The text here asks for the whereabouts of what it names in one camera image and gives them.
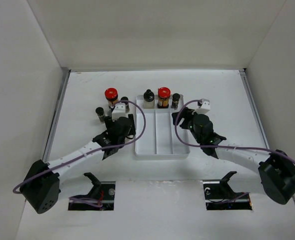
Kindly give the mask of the white powder black cap bottle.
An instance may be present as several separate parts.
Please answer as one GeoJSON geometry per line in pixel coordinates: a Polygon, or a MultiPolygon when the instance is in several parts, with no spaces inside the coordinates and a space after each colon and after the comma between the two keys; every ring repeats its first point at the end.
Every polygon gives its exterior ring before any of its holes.
{"type": "Polygon", "coordinates": [[[155,107],[155,94],[147,89],[143,94],[143,108],[144,109],[153,109],[155,107]]]}

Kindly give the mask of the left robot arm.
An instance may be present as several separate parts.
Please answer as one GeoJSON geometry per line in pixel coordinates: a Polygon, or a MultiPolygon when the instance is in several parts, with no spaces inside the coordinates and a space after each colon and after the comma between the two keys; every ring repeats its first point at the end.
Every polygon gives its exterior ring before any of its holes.
{"type": "Polygon", "coordinates": [[[91,165],[115,155],[119,149],[133,143],[136,136],[133,114],[116,120],[106,117],[104,120],[106,130],[85,146],[59,159],[47,163],[40,159],[31,165],[14,192],[22,194],[37,214],[49,211],[59,199],[68,198],[64,182],[78,174],[87,177],[90,182],[83,186],[83,194],[75,188],[70,197],[80,203],[98,197],[101,182],[90,173],[91,165]]]}

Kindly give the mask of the red lid chili sauce jar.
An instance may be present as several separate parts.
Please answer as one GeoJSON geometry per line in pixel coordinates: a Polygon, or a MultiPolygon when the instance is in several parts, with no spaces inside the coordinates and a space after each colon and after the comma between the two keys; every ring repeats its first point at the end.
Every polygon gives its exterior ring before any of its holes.
{"type": "Polygon", "coordinates": [[[119,101],[118,91],[113,88],[109,87],[105,90],[104,96],[108,102],[108,107],[111,109],[115,103],[119,101]]]}

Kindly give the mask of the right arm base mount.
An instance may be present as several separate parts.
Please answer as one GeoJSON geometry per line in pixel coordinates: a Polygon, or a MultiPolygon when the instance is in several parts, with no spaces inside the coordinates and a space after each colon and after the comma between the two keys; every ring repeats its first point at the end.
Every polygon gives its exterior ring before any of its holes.
{"type": "Polygon", "coordinates": [[[229,181],[236,171],[228,172],[221,179],[203,180],[205,207],[208,211],[252,211],[249,192],[234,192],[229,181]]]}

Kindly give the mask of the clear lid pepper grinder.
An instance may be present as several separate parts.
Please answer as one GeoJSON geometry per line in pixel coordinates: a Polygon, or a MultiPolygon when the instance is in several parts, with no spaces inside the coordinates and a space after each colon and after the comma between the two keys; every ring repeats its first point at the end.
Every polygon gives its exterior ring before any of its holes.
{"type": "Polygon", "coordinates": [[[108,117],[112,117],[112,116],[113,116],[113,111],[114,111],[114,109],[113,109],[113,108],[110,108],[110,109],[108,110],[108,112],[107,112],[107,116],[108,116],[108,117]]]}

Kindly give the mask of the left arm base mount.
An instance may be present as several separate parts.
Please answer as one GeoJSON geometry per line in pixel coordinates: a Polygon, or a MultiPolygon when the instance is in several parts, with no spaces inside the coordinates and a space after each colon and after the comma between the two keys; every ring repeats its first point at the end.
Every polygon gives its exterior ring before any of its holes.
{"type": "Polygon", "coordinates": [[[83,174],[89,179],[91,189],[87,194],[79,194],[69,199],[69,211],[113,211],[115,205],[116,182],[100,181],[92,173],[83,174]]]}

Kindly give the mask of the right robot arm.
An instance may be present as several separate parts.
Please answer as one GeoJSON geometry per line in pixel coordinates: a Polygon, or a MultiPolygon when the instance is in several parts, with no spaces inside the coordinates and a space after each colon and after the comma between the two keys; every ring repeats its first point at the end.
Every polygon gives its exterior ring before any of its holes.
{"type": "Polygon", "coordinates": [[[207,115],[188,107],[171,116],[174,127],[188,130],[204,154],[258,174],[265,194],[274,202],[285,205],[295,194],[295,163],[285,152],[236,146],[214,131],[207,115]]]}

